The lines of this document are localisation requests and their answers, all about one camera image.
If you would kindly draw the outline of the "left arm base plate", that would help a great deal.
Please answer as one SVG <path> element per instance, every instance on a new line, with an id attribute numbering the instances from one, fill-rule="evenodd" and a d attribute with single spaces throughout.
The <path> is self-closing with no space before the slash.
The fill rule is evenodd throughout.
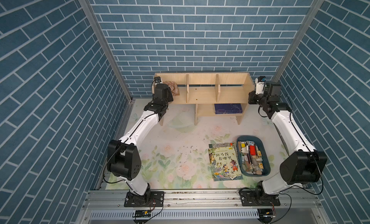
<path id="1" fill-rule="evenodd" d="M 124 207 L 163 207 L 164 195 L 164 191 L 149 191 L 143 196 L 128 192 L 126 194 Z"/>

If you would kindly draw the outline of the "pink striped fluffy cloth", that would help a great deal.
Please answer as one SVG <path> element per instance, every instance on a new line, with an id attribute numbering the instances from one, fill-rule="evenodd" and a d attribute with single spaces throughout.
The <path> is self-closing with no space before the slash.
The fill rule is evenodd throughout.
<path id="1" fill-rule="evenodd" d="M 173 96 L 180 95 L 178 85 L 174 81 L 166 81 L 164 83 L 170 87 L 170 90 Z"/>

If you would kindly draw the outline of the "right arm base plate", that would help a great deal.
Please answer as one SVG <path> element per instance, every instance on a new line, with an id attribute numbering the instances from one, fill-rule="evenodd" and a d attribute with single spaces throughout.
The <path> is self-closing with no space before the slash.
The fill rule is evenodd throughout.
<path id="1" fill-rule="evenodd" d="M 242 206 L 280 206 L 280 200 L 277 195 L 268 195 L 262 192 L 256 192 L 247 188 L 239 190 L 239 196 Z"/>

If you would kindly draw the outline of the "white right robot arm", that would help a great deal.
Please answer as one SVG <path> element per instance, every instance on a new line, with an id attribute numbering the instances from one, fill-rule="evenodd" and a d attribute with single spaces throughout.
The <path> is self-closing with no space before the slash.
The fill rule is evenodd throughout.
<path id="1" fill-rule="evenodd" d="M 249 93 L 249 104 L 257 104 L 274 124 L 288 157 L 280 164 L 277 174 L 260 182 L 264 194 L 277 195 L 292 187 L 303 188 L 304 184 L 324 182 L 323 170 L 328 157 L 318 151 L 304 137 L 298 127 L 289 104 L 281 102 L 281 85 L 268 83 L 264 76 L 255 80 L 255 89 Z"/>

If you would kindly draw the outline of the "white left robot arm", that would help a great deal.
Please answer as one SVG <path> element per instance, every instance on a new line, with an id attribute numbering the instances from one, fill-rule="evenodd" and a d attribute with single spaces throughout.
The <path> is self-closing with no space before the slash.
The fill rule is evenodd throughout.
<path id="1" fill-rule="evenodd" d="M 155 84 L 153 98 L 144 107 L 136 124 L 119 140 L 112 140 L 108 144 L 107 170 L 125 181 L 134 195 L 145 196 L 149 190 L 148 183 L 140 173 L 142 161 L 138 148 L 163 118 L 172 101 L 171 88 L 162 82 Z"/>

